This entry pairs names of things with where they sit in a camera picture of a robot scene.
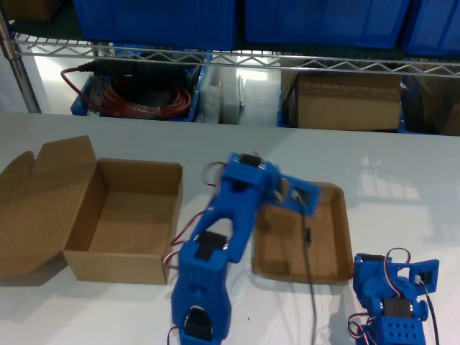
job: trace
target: white table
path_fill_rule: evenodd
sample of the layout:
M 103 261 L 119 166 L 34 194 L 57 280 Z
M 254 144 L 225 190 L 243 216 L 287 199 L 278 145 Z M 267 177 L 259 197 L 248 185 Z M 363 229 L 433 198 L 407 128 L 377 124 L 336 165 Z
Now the white table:
M 353 253 L 405 247 L 413 261 L 440 259 L 432 294 L 441 344 L 460 344 L 460 139 L 258 129 L 160 121 L 29 114 L 0 115 L 0 168 L 26 150 L 87 134 L 98 157 L 179 162 L 184 197 L 179 227 L 208 201 L 201 169 L 230 152 L 258 151 L 282 171 L 342 187 Z M 250 245 L 228 277 L 233 305 L 225 344 L 310 343 L 308 286 L 273 282 L 250 270 Z M 395 253 L 395 259 L 403 254 Z M 69 268 L 42 287 L 0 287 L 0 342 L 24 345 L 166 344 L 168 286 L 78 282 Z M 317 344 L 353 344 L 348 315 L 362 311 L 350 285 L 315 286 Z M 431 320 L 424 323 L 434 344 Z M 173 333 L 171 344 L 178 336 Z

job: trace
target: white foam block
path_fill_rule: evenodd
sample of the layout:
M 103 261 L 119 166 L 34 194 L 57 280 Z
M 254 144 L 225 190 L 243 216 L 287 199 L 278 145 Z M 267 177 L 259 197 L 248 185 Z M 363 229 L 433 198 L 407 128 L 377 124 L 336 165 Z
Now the white foam block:
M 204 112 L 204 104 L 206 102 L 206 96 L 208 94 L 209 86 L 220 86 L 220 85 L 221 85 L 221 68 L 216 67 L 216 66 L 204 66 L 203 67 L 203 82 L 201 84 L 201 89 L 200 89 L 200 103 L 198 106 L 199 112 Z
M 204 120 L 206 124 L 218 124 L 221 113 L 222 90 L 220 86 L 209 86 L 204 105 Z
M 281 83 L 275 80 L 246 80 L 242 126 L 276 127 L 280 107 Z
M 222 124 L 238 124 L 239 97 L 238 78 L 232 67 L 222 68 Z

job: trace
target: blue 3d-printed part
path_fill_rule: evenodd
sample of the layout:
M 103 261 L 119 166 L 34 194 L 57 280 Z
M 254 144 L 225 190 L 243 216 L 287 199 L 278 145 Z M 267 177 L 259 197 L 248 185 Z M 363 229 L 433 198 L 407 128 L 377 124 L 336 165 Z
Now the blue 3d-printed part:
M 398 298 L 385 277 L 384 259 L 369 254 L 358 254 L 354 258 L 354 292 L 369 317 L 375 318 L 362 328 L 377 345 L 425 345 L 422 321 L 428 318 L 428 305 L 424 300 L 418 302 L 417 297 L 426 291 L 436 291 L 439 261 L 400 264 L 389 258 L 389 276 L 402 293 Z M 403 268 L 409 269 L 408 278 L 397 275 Z M 416 276 L 424 278 L 426 290 L 416 281 Z M 356 345 L 365 345 L 364 339 L 357 339 Z
M 180 327 L 182 345 L 219 345 L 227 337 L 231 320 L 227 265 L 242 258 L 262 204 L 300 212 L 297 195 L 305 204 L 305 214 L 312 216 L 319 201 L 318 186 L 282 175 L 278 167 L 259 157 L 230 156 L 218 195 L 179 252 L 171 304 L 172 322 Z M 206 231 L 219 219 L 232 221 L 230 239 Z

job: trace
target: metal pole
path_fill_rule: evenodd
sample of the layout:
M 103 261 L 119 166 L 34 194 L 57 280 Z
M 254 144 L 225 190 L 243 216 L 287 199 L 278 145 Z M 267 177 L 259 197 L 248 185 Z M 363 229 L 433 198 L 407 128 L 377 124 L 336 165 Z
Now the metal pole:
M 9 61 L 14 77 L 16 78 L 19 90 L 22 93 L 22 98 L 26 103 L 29 113 L 41 113 L 40 105 L 35 97 L 34 89 L 30 83 L 26 68 L 21 57 L 17 54 L 16 46 L 12 42 L 9 30 L 6 25 L 3 13 L 0 10 L 0 45 L 5 58 Z

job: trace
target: metal shelf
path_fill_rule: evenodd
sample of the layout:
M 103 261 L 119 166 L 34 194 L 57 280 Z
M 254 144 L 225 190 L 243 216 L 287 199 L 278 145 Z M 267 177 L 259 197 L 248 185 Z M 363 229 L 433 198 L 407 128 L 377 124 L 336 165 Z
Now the metal shelf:
M 87 58 L 104 60 L 136 59 L 141 63 L 178 65 L 217 65 L 238 68 L 271 68 L 279 70 L 309 70 L 347 73 L 377 73 L 396 75 L 427 75 L 460 77 L 460 62 L 450 60 L 407 58 L 399 60 L 347 57 L 319 57 L 274 51 L 209 51 L 173 50 L 169 47 L 130 45 L 114 47 L 111 43 L 93 44 L 87 41 L 56 40 L 16 34 L 14 43 L 22 56 L 57 58 Z

